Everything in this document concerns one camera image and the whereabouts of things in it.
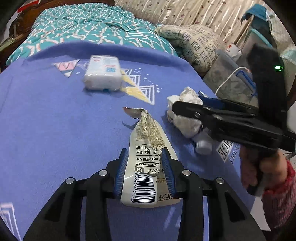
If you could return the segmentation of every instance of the metal screw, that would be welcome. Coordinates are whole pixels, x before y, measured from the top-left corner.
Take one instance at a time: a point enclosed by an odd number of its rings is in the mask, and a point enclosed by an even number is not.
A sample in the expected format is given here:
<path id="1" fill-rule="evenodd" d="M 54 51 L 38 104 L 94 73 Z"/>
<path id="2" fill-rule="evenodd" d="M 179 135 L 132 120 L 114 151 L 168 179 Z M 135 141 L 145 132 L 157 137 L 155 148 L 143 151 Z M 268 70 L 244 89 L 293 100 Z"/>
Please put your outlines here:
<path id="1" fill-rule="evenodd" d="M 196 118 L 200 118 L 200 114 L 197 113 L 197 112 L 194 113 L 194 116 L 195 116 Z"/>
<path id="2" fill-rule="evenodd" d="M 69 178 L 66 179 L 67 184 L 71 184 L 73 182 L 74 182 L 74 178 L 72 178 L 72 177 L 69 177 Z"/>
<path id="3" fill-rule="evenodd" d="M 189 171 L 189 170 L 183 170 L 183 171 L 182 171 L 182 174 L 183 174 L 184 176 L 190 176 L 190 175 L 191 175 L 191 171 Z"/>
<path id="4" fill-rule="evenodd" d="M 100 176 L 106 176 L 107 174 L 108 174 L 108 172 L 106 170 L 100 170 L 99 171 Z"/>
<path id="5" fill-rule="evenodd" d="M 221 177 L 217 177 L 216 178 L 216 182 L 219 183 L 219 184 L 223 184 L 224 183 L 224 179 L 221 178 Z"/>

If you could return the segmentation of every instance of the black clamp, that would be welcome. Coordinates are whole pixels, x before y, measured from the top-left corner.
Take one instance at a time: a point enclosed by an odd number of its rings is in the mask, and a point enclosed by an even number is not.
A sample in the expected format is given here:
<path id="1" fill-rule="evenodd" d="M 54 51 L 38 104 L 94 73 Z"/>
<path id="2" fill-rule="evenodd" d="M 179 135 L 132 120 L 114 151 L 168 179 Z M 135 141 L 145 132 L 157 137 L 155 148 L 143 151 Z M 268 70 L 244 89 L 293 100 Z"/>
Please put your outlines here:
<path id="1" fill-rule="evenodd" d="M 290 157 L 293 157 L 296 135 L 287 128 L 285 79 L 277 51 L 254 45 L 247 60 L 256 83 L 259 108 L 199 96 L 203 105 L 176 101 L 172 110 L 176 115 L 201 120 L 217 141 L 233 141 L 250 148 L 258 183 L 249 185 L 247 191 L 261 196 L 269 176 L 260 170 L 260 160 L 276 155 L 278 148 L 291 152 Z"/>
<path id="2" fill-rule="evenodd" d="M 111 241 L 106 198 L 120 199 L 121 171 L 125 170 L 127 156 L 127 150 L 122 149 L 117 160 L 90 178 L 67 178 L 37 215 L 23 241 L 80 241 L 84 196 L 86 241 Z M 162 150 L 162 162 L 169 192 L 174 198 L 183 198 L 178 241 L 203 241 L 203 196 L 209 207 L 209 241 L 265 240 L 247 207 L 223 178 L 210 181 L 198 177 L 173 160 L 167 148 Z M 4 237 L 3 241 L 13 241 Z"/>

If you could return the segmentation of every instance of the red knitted sleeve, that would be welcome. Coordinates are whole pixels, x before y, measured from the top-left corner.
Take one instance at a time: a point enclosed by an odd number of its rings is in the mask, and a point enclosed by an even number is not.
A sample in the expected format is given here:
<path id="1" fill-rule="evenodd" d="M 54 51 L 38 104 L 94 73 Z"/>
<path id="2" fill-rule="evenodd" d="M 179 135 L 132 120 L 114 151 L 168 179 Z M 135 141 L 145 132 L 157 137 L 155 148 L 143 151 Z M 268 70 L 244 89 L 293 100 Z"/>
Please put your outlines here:
<path id="1" fill-rule="evenodd" d="M 262 196 L 266 222 L 271 230 L 285 224 L 296 204 L 295 171 L 288 161 L 288 177 L 284 184 L 266 190 Z"/>

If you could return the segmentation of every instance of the teal cloth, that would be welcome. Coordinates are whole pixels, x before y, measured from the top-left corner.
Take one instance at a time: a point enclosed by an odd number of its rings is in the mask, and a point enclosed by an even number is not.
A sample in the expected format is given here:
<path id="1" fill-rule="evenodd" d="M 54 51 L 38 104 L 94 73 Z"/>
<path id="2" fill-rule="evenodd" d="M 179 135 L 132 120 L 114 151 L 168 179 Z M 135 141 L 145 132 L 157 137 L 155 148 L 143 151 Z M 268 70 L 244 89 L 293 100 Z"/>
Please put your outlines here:
<path id="1" fill-rule="evenodd" d="M 242 16 L 241 22 L 243 22 L 243 20 L 245 20 L 245 19 L 248 20 L 252 15 L 254 15 L 255 17 L 258 17 L 264 21 L 267 21 L 266 8 L 260 4 L 254 4 L 253 7 L 248 9 L 244 13 L 244 15 Z"/>
<path id="2" fill-rule="evenodd" d="M 73 40 L 154 48 L 177 56 L 171 44 L 154 32 L 155 27 L 120 6 L 85 3 L 49 8 L 38 16 L 30 35 L 6 65 L 19 57 L 26 58 L 54 44 Z"/>

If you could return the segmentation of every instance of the white label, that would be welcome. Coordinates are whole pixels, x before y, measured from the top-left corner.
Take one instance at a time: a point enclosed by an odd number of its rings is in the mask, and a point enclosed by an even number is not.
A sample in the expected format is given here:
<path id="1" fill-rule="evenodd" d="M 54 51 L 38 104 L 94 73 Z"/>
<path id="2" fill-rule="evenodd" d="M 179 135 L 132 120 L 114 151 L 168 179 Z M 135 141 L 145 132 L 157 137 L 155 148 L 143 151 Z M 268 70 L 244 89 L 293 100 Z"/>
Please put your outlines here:
<path id="1" fill-rule="evenodd" d="M 219 153 L 220 157 L 224 162 L 228 159 L 228 156 L 231 152 L 233 145 L 234 145 L 233 142 L 223 140 L 218 146 L 217 152 Z"/>
<path id="2" fill-rule="evenodd" d="M 128 163 L 124 173 L 121 202 L 133 207 L 159 207 L 178 203 L 168 191 L 162 169 L 161 151 L 168 148 L 177 160 L 160 124 L 144 109 L 124 108 L 140 121 L 131 133 Z"/>

